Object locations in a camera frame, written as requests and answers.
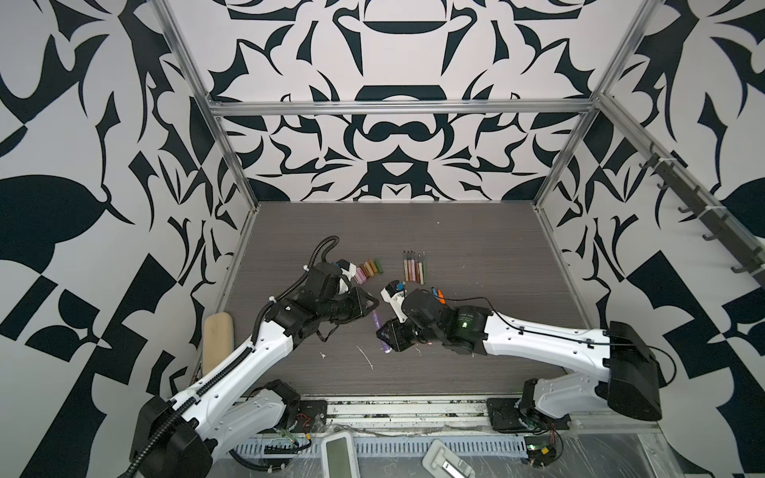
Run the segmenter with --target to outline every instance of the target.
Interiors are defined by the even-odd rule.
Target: metal grate
[[[523,437],[356,437],[353,444],[356,446],[356,455],[359,458],[371,457],[423,457],[428,451],[433,440],[441,440],[450,450],[462,457],[490,456],[490,457],[516,457],[527,458],[526,442]],[[256,459],[262,458],[264,445],[271,444],[270,438],[251,438],[236,447],[236,451],[243,457]],[[300,452],[306,457],[318,457],[321,455],[319,443],[321,439],[314,440],[311,448]],[[287,455],[268,455],[276,458]]]

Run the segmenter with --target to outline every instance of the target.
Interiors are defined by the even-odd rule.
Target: black floral pattern
[[[762,2],[668,0],[612,93],[763,237]],[[588,316],[669,351],[662,431],[688,473],[765,472],[765,295],[624,136],[599,116],[544,210]],[[657,354],[665,374],[672,365]],[[714,442],[713,447],[706,444]]]
[[[123,5],[0,7],[0,340],[24,368],[2,375],[47,390],[7,413],[27,430],[7,476],[125,469],[141,404],[194,360],[249,210],[151,6]]]
[[[638,4],[171,1],[220,102],[584,98]],[[228,118],[226,128],[259,200],[531,200],[575,116]]]

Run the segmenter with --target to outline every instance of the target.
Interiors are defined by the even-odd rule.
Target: hook rack
[[[680,213],[694,213],[709,229],[705,241],[718,240],[736,258],[739,265],[731,267],[735,274],[749,273],[765,288],[765,252],[763,245],[720,201],[706,190],[685,167],[674,158],[660,158],[653,153],[641,167],[651,167],[663,180],[661,190],[672,189],[685,207]]]

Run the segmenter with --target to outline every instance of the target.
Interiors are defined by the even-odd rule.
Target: beige sponge
[[[226,312],[209,316],[202,328],[202,374],[218,366],[234,351],[234,323]]]

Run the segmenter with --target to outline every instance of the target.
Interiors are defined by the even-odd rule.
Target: wall hook
[[[734,274],[741,274],[743,272],[746,272],[749,270],[749,268],[746,265],[742,265],[741,267],[731,267],[731,270]]]
[[[659,155],[657,153],[653,152],[653,143],[651,143],[651,148],[650,148],[649,151],[651,153],[651,157],[648,159],[648,161],[646,161],[645,163],[640,165],[640,169],[647,169],[648,168],[648,163],[653,161],[653,159],[656,159],[657,161],[659,160]]]

